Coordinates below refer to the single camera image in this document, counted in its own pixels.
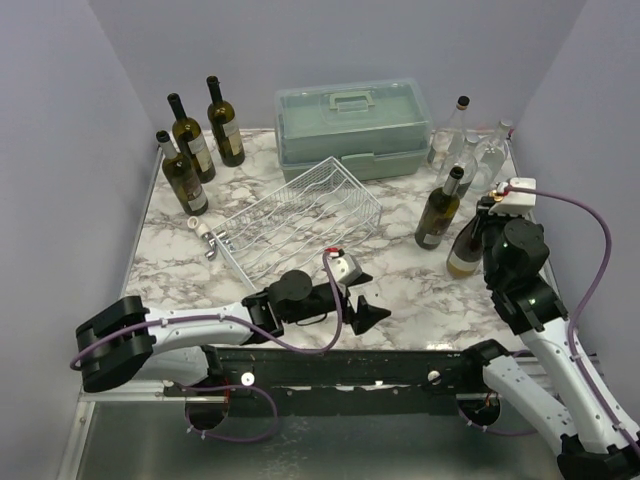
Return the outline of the white wire wine rack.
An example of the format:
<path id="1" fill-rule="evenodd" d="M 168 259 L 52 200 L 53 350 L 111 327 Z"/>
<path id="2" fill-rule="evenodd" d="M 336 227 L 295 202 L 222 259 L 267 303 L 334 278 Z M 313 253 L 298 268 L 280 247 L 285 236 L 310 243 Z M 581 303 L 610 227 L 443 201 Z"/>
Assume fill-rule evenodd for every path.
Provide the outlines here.
<path id="1" fill-rule="evenodd" d="M 260 290 L 289 270 L 320 276 L 322 254 L 355 255 L 379 232 L 382 205 L 339 160 L 329 157 L 212 229 L 241 282 Z"/>

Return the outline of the clear bottle dark label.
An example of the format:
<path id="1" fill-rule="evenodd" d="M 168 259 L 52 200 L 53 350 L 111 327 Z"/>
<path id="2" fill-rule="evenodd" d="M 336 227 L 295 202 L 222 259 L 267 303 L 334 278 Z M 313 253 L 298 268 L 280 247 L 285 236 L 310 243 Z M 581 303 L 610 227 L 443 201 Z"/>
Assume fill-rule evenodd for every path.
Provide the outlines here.
<path id="1" fill-rule="evenodd" d="M 477 173 L 478 161 L 475 157 L 475 149 L 479 143 L 479 136 L 474 132 L 465 135 L 462 148 L 458 153 L 449 154 L 443 161 L 439 170 L 436 185 L 442 186 L 453 167 L 461 167 L 464 175 L 459 182 L 457 194 L 463 198 Z"/>

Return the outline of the clear bottle cream label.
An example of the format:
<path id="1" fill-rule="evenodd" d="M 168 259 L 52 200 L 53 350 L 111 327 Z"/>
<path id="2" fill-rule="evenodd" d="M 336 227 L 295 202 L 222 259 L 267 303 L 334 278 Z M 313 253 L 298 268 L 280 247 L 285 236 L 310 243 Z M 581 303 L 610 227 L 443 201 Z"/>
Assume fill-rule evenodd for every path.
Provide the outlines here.
<path id="1" fill-rule="evenodd" d="M 447 156 L 457 154 L 462 149 L 467 133 L 466 112 L 469 104 L 468 96 L 460 96 L 448 120 L 434 131 L 426 158 L 427 165 L 434 171 L 440 169 Z"/>

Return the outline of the dark bottle silver neck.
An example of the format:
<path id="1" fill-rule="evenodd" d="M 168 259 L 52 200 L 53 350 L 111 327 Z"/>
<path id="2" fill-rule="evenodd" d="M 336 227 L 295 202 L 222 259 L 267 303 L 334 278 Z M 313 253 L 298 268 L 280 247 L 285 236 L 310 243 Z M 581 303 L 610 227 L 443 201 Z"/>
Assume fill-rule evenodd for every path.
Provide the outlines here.
<path id="1" fill-rule="evenodd" d="M 464 169 L 454 166 L 445 183 L 430 193 L 414 234 L 419 247 L 432 250 L 440 245 L 460 205 L 457 190 L 463 175 Z"/>

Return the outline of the dark wine bottle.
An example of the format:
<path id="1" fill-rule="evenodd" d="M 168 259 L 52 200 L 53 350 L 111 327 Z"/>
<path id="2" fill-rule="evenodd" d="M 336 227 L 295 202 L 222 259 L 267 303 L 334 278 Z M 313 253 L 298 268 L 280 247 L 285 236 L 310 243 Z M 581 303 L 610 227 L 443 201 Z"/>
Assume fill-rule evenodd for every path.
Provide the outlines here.
<path id="1" fill-rule="evenodd" d="M 245 160 L 245 151 L 235 110 L 223 99 L 216 76 L 209 76 L 206 84 L 211 97 L 207 117 L 221 160 L 227 167 L 240 166 Z"/>
<path id="2" fill-rule="evenodd" d="M 209 183 L 216 170 L 199 123 L 186 114 L 177 93 L 170 93 L 167 101 L 175 117 L 172 133 L 180 151 L 191 160 L 200 182 Z"/>

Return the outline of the red wine bottle gold cap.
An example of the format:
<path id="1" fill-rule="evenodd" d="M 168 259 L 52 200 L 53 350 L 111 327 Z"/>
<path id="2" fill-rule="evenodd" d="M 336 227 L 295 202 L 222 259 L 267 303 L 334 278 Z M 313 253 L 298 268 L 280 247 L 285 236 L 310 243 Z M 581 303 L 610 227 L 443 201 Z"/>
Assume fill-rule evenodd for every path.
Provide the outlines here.
<path id="1" fill-rule="evenodd" d="M 454 279 L 471 276 L 482 261 L 481 242 L 475 236 L 478 223 L 475 214 L 454 240 L 446 261 L 446 268 Z"/>

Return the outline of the clear bottle silver cap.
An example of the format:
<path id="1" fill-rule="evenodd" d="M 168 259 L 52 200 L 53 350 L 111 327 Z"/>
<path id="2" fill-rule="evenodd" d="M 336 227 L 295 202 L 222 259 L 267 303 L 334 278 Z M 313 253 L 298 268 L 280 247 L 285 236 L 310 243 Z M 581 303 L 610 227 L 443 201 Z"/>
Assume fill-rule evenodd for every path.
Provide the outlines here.
<path id="1" fill-rule="evenodd" d="M 471 183 L 472 191 L 485 191 L 498 176 L 507 157 L 506 140 L 512 128 L 510 120 L 501 119 L 494 132 L 478 143 L 474 152 L 478 169 Z"/>

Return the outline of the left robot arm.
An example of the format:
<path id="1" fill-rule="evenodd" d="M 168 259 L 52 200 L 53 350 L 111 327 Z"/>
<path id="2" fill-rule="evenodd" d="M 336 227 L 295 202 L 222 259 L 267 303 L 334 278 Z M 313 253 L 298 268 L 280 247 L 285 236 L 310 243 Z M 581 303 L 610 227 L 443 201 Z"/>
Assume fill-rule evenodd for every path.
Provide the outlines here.
<path id="1" fill-rule="evenodd" d="M 85 392 L 98 393 L 133 380 L 152 357 L 166 352 L 280 344 L 285 325 L 330 313 L 361 335 L 391 314 L 364 296 L 352 303 L 349 295 L 346 284 L 329 279 L 315 285 L 307 273 L 290 270 L 262 291 L 213 309 L 170 313 L 126 296 L 77 327 L 78 352 L 70 367 L 81 373 Z"/>

